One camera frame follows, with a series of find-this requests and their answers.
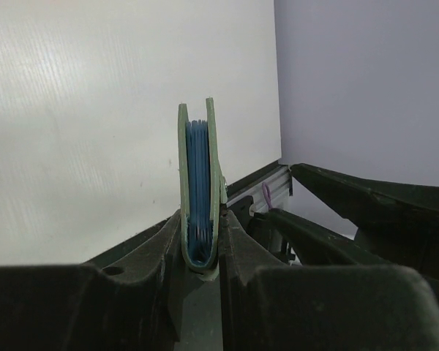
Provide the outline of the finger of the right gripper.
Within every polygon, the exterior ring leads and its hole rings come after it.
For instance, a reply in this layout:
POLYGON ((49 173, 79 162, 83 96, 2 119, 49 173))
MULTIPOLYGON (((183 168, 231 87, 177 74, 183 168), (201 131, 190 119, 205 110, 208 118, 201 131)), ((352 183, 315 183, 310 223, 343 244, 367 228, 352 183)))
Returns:
POLYGON ((439 186, 376 181, 300 163, 291 175, 359 229, 414 225, 439 231, 439 186))
POLYGON ((310 220, 279 208, 255 212, 248 219, 248 234, 257 245, 257 256, 248 255, 257 267, 289 265, 287 252, 271 252, 272 234, 288 244, 302 265, 389 265, 388 260, 362 249, 354 241, 310 220))

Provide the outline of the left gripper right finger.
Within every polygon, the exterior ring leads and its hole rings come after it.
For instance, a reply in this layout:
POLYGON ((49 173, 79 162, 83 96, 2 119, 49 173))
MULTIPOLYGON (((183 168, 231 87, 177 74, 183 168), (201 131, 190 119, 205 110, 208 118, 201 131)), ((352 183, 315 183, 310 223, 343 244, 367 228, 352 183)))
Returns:
POLYGON ((439 350, 436 290, 399 265, 292 267, 220 219, 225 350, 439 350))

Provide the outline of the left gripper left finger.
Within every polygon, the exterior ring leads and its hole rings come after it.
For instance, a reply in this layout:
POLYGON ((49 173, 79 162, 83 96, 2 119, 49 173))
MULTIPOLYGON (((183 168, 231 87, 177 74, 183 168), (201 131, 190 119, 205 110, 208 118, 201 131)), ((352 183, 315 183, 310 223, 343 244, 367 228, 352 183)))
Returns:
POLYGON ((0 350, 172 350, 181 214, 114 263, 0 267, 0 350))

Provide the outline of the green leather card holder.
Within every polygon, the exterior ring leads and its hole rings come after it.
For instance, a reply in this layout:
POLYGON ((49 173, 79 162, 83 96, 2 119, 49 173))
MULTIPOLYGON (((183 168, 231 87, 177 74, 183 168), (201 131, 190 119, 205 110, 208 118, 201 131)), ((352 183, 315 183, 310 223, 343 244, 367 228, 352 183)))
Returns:
POLYGON ((220 213, 228 194, 218 155, 211 97, 206 98, 203 120, 189 120, 187 105, 179 105, 178 155, 182 254, 187 267, 199 279, 213 281, 219 275, 220 213))

